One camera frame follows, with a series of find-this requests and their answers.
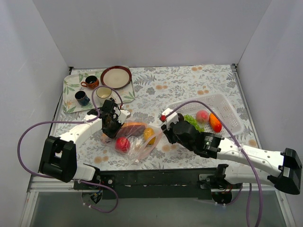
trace cup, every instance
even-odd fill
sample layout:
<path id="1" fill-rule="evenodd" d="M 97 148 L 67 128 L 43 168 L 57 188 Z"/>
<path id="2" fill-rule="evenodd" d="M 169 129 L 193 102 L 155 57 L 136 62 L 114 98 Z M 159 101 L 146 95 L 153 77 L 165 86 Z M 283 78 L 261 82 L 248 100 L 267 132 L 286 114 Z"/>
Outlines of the cup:
<path id="1" fill-rule="evenodd" d="M 96 91 L 100 103 L 103 105 L 105 100 L 109 100 L 112 97 L 112 89 L 108 87 L 99 87 Z"/>
<path id="2" fill-rule="evenodd" d="M 99 80 L 95 76 L 89 76 L 85 79 L 85 82 L 81 82 L 81 86 L 87 87 L 89 89 L 94 89 L 99 86 Z"/>
<path id="3" fill-rule="evenodd" d="M 85 106 L 90 102 L 90 99 L 87 97 L 84 91 L 78 91 L 75 94 L 75 98 L 81 106 Z"/>

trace gray floor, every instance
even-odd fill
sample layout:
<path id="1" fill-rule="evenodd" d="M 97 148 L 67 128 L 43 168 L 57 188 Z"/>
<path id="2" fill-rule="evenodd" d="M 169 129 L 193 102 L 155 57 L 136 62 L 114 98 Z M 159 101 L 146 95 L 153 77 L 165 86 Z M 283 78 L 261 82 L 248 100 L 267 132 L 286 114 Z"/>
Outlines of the gray floor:
<path id="1" fill-rule="evenodd" d="M 275 192 L 265 191 L 260 227 L 285 227 Z M 226 208 L 176 199 L 122 199 L 115 211 L 102 214 L 83 206 L 80 193 L 40 192 L 31 227 L 244 227 L 248 192 Z M 110 209 L 114 201 L 100 201 Z M 253 192 L 250 220 L 254 226 L 258 214 L 258 192 Z"/>

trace green vegetable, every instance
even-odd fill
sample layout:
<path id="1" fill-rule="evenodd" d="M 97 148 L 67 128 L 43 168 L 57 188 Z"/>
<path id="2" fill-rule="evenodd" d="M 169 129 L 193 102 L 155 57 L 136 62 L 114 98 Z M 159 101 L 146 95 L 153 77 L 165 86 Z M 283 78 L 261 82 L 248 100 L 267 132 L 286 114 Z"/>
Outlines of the green vegetable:
<path id="1" fill-rule="evenodd" d="M 192 117 L 191 115 L 185 115 L 184 120 L 187 121 L 188 123 L 190 123 L 191 125 L 193 125 L 195 127 L 195 129 L 197 129 L 199 132 L 204 131 L 204 128 L 200 127 L 197 120 L 194 117 Z"/>

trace wall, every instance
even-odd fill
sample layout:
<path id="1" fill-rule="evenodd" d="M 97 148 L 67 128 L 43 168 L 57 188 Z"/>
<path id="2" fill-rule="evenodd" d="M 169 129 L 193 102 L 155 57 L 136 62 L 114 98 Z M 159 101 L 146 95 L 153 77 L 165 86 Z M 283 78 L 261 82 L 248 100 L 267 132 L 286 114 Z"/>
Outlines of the wall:
<path id="1" fill-rule="evenodd" d="M 51 120 L 68 67 L 31 0 L 0 0 L 0 226 L 16 227 L 30 174 L 17 159 L 22 132 Z M 39 127 L 21 146 L 22 157 L 37 171 L 49 125 Z"/>
<path id="2" fill-rule="evenodd" d="M 271 0 L 33 0 L 76 68 L 238 63 Z"/>
<path id="3" fill-rule="evenodd" d="M 239 63 L 262 147 L 295 149 L 303 161 L 303 1 L 272 0 Z M 287 196 L 303 226 L 303 193 Z"/>

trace perforated basket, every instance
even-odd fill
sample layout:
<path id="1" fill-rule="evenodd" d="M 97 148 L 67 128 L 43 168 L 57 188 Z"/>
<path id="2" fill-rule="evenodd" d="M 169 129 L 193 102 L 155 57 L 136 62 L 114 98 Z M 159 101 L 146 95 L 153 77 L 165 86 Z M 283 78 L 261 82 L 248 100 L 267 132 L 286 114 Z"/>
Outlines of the perforated basket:
<path id="1" fill-rule="evenodd" d="M 218 115 L 218 117 L 223 121 L 223 123 L 228 127 L 228 129 L 231 130 L 233 135 L 237 135 L 243 132 L 244 130 L 243 124 L 239 116 L 237 115 L 236 110 L 230 104 L 230 102 L 225 97 L 225 95 L 221 93 L 214 93 L 214 94 L 194 97 L 191 99 L 172 103 L 168 105 L 168 108 L 175 109 L 182 103 L 185 103 L 189 100 L 201 101 L 206 105 L 208 105 Z M 200 103 L 189 103 L 178 109 L 177 112 L 183 115 L 188 114 L 196 118 L 196 113 L 199 110 L 206 110 L 208 113 L 210 113 L 209 110 L 203 105 L 201 105 Z M 204 127 L 204 130 L 206 132 L 215 133 L 212 127 L 209 125 L 209 123 L 205 123 L 203 125 L 200 124 L 200 126 Z M 223 137 L 230 137 L 229 133 L 226 131 L 224 127 L 222 127 L 221 132 L 218 134 L 222 135 Z"/>

